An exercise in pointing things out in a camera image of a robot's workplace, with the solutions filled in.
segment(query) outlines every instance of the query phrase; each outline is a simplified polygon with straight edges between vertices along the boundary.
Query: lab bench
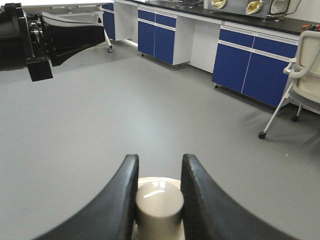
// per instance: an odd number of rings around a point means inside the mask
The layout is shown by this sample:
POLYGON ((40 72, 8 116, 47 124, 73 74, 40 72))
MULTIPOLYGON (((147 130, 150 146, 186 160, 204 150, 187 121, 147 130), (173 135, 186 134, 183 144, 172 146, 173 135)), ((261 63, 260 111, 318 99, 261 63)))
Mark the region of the lab bench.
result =
POLYGON ((274 107, 286 88, 283 69, 295 56, 301 26, 314 24, 262 22, 159 0, 115 0, 102 10, 111 39, 129 39, 141 53, 170 65, 210 72, 214 83, 274 107))

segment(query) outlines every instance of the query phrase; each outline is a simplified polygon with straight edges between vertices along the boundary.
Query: cabinet drawer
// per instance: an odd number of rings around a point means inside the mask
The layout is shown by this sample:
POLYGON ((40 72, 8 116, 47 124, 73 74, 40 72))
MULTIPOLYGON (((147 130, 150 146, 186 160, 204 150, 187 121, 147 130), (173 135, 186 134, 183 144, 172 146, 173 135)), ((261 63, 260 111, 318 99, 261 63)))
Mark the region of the cabinet drawer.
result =
POLYGON ((255 37, 253 35, 247 35, 240 32, 221 29, 219 39, 229 43, 251 48, 254 43, 255 37))
POLYGON ((176 20, 177 19, 174 17, 160 15, 160 14, 156 14, 156 16, 155 16, 155 22, 157 24, 162 24, 162 25, 169 26, 172 28, 176 27, 176 20))
POLYGON ((138 18, 144 19, 150 22, 154 22, 156 19, 156 14, 149 11, 138 10, 138 18))
POLYGON ((294 58, 297 51, 296 45, 261 37, 255 38, 253 48, 287 58, 294 58))
POLYGON ((113 11, 113 10, 114 10, 114 4, 113 4, 113 3, 103 4, 103 5, 102 5, 102 8, 113 11))

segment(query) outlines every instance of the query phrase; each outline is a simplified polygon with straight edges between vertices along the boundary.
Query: black countertop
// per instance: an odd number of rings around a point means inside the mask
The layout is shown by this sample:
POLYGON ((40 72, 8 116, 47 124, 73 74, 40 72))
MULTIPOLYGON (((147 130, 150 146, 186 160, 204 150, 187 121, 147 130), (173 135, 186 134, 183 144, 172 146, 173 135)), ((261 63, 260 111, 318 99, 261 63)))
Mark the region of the black countertop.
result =
POLYGON ((158 7, 162 9, 173 10, 177 12, 198 15, 206 18, 218 19, 222 21, 244 24, 248 26, 269 29, 273 31, 278 31, 287 34, 300 35, 305 29, 302 29, 302 25, 312 25, 317 24, 313 21, 305 21, 299 19, 293 19, 286 17, 284 20, 278 22, 274 20, 268 20, 268 22, 262 22, 261 18, 253 16, 237 15, 227 12, 214 11, 210 9, 204 9, 203 5, 198 6, 188 6, 180 5, 176 6, 173 2, 163 1, 163 0, 127 0, 137 4, 142 4, 150 7, 158 7))

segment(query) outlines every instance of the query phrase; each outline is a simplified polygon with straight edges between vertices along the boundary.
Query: chair leg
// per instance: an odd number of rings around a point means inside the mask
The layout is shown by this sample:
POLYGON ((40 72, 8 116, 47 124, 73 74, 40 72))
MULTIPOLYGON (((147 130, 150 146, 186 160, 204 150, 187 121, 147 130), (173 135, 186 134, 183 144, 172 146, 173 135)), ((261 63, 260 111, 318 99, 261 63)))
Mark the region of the chair leg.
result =
POLYGON ((264 139, 264 138, 266 137, 267 131, 268 131, 268 129, 269 129, 272 121, 273 121, 274 118, 276 117, 277 113, 279 112, 280 108, 282 107, 282 104, 284 103, 284 101, 285 101, 287 98, 290 97, 290 91, 291 91, 293 85, 294 85, 293 83, 291 83, 291 84, 289 85, 289 87, 288 87, 288 89, 286 90, 285 94, 283 95, 281 101, 279 102, 278 106, 276 107, 273 115, 271 116, 269 122, 268 122, 267 125, 265 126, 265 129, 264 129, 263 131, 259 132, 259 135, 258 135, 258 136, 259 136, 260 139, 264 139))
POLYGON ((303 108, 304 106, 302 105, 302 104, 300 104, 299 105, 299 108, 298 108, 298 112, 296 113, 296 115, 293 115, 292 116, 292 121, 294 121, 294 122, 297 122, 298 121, 298 119, 299 119, 299 116, 300 116, 300 114, 301 114, 301 111, 302 111, 302 108, 303 108))

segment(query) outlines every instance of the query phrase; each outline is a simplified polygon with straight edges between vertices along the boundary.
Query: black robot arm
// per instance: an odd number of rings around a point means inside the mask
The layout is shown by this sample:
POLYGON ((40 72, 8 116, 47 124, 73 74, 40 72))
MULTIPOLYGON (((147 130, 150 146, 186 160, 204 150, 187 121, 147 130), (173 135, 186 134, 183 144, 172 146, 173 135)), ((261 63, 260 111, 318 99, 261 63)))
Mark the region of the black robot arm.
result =
POLYGON ((26 14, 20 3, 0 9, 0 71, 27 67, 32 81, 51 79, 52 66, 106 40, 104 27, 47 12, 26 14))

